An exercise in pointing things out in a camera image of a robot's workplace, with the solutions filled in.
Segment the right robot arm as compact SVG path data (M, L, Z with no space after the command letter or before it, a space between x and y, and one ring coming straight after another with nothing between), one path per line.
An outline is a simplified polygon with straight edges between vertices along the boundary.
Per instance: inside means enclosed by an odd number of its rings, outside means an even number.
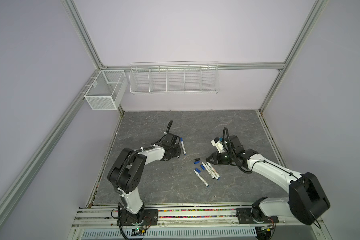
M257 173L288 194L285 198L261 197L252 204L251 218L263 223L270 217L294 217L305 225L315 224L330 207L318 178L280 166L252 149L245 149L237 136L211 141L217 150L207 159L208 165L235 166L245 174Z

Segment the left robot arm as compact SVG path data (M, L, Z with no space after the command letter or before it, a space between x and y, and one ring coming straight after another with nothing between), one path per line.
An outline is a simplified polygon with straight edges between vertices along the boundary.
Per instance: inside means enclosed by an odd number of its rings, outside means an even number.
M182 154L181 137L166 133L157 143L133 150L124 148L112 165L107 179L114 187L124 208L132 215L138 215L144 208L138 185L146 165L166 162Z

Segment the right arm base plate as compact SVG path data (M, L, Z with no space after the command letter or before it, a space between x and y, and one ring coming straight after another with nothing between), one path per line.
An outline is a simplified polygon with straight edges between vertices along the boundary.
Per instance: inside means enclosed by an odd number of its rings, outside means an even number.
M235 215L240 224L277 224L279 219L277 216L267 217L259 209L236 208Z

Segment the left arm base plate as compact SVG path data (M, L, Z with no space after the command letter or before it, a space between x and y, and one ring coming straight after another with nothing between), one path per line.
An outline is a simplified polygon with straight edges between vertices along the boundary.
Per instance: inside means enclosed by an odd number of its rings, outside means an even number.
M159 210L158 209L143 209L137 214L132 214L126 209L121 209L119 214L119 221L122 226L156 226L158 224Z

